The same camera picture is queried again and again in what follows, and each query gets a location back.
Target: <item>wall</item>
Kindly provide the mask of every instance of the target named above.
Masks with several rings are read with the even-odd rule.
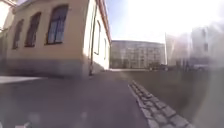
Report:
[[[45,45],[51,11],[61,4],[69,4],[64,41],[62,44]],[[51,0],[25,2],[16,9],[16,15],[9,31],[7,64],[11,69],[58,75],[79,76],[82,69],[82,48],[85,32],[88,0]],[[42,12],[34,48],[24,47],[30,17]],[[20,33],[19,48],[12,49],[17,22],[24,19]]]
[[[100,13],[100,8],[97,6],[95,0],[89,1],[86,20],[86,29],[85,29],[85,37],[84,37],[84,46],[83,46],[83,57],[84,57],[84,65],[83,65],[83,75],[89,74],[89,70],[93,70],[93,74],[100,72],[102,70],[109,69],[109,49],[110,49],[110,41],[109,37],[106,34],[105,25],[103,23],[102,15]],[[101,27],[101,32],[99,36],[98,23]],[[95,48],[97,47],[99,42],[99,53],[96,54]]]

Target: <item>building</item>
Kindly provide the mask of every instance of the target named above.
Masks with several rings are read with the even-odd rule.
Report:
[[[200,57],[204,58],[203,63],[209,64],[212,68],[224,68],[222,59],[224,56],[224,24],[214,22],[206,27],[197,28],[195,31],[197,33],[194,32],[193,34],[200,36],[197,36],[198,38],[196,39],[198,40],[194,40],[193,43],[196,47],[195,51],[200,50]]]
[[[16,6],[16,0],[1,0],[0,1],[0,32],[8,29],[13,21],[12,10]]]
[[[111,43],[111,68],[148,68],[153,62],[166,64],[164,44],[127,40]]]
[[[191,42],[189,38],[188,34],[178,37],[166,35],[167,65],[183,65],[189,59]]]
[[[109,68],[103,0],[27,0],[14,14],[7,38],[11,71],[82,77]]]
[[[13,21],[12,10],[16,6],[15,0],[0,1],[0,68],[6,57],[7,32]]]
[[[205,27],[194,28],[191,32],[192,49],[189,62],[195,64],[209,64],[210,44],[207,39],[207,29]]]

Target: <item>street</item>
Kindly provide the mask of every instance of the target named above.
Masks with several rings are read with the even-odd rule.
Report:
[[[3,128],[28,122],[33,128],[148,127],[128,83],[117,73],[104,72],[84,81],[4,78],[0,79]]]

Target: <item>drainpipe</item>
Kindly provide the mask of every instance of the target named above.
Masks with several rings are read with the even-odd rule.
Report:
[[[91,42],[91,55],[90,55],[90,67],[89,67],[89,75],[93,75],[93,45],[94,45],[94,33],[95,33],[95,24],[96,24],[96,13],[97,13],[97,0],[95,0],[95,12],[93,18],[93,31],[92,31],[92,42]]]

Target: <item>beige building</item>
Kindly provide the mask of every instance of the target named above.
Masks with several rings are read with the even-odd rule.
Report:
[[[80,77],[109,68],[104,0],[28,0],[14,13],[7,47],[12,71]]]
[[[153,62],[166,64],[164,44],[128,40],[111,43],[111,68],[148,68]]]

